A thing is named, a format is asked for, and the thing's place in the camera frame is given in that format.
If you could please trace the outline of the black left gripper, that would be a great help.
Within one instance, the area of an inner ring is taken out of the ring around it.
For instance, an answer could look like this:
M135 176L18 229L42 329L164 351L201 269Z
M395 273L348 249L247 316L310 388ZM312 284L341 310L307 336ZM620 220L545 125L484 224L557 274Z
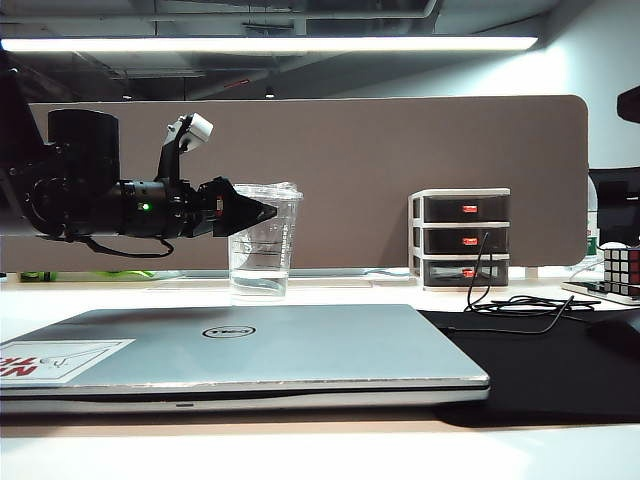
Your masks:
M194 189L168 179L168 238L229 237L277 216L275 206L240 195L220 176Z

